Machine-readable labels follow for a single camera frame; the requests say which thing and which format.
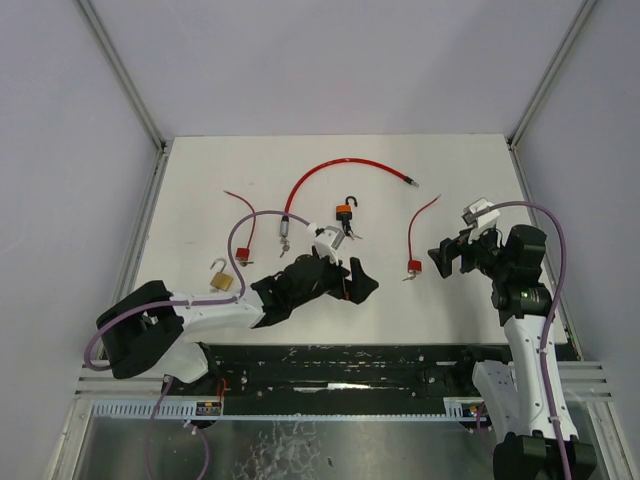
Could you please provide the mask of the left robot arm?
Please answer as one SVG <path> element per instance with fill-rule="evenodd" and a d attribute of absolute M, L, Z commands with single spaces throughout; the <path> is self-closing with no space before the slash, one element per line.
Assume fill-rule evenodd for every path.
<path fill-rule="evenodd" d="M 180 294 L 153 280 L 102 313 L 92 340 L 102 343 L 105 368 L 116 379 L 156 372 L 194 383 L 212 369 L 205 348 L 217 330 L 272 327 L 324 295 L 359 305 L 378 287 L 358 258 L 343 265 L 317 253 L 297 257 L 232 297 Z"/>

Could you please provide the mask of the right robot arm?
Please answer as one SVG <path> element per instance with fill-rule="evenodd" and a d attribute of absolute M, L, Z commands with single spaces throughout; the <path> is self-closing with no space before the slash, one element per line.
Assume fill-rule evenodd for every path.
<path fill-rule="evenodd" d="M 587 479 L 595 471 L 594 446 L 580 440 L 567 409 L 554 341 L 552 295 L 541 282 L 546 234 L 514 226 L 505 241 L 496 228 L 478 237 L 469 230 L 429 250 L 439 274 L 481 272 L 492 282 L 492 304 L 513 363 L 477 360 L 471 380 L 496 435 L 492 454 L 497 479 Z"/>

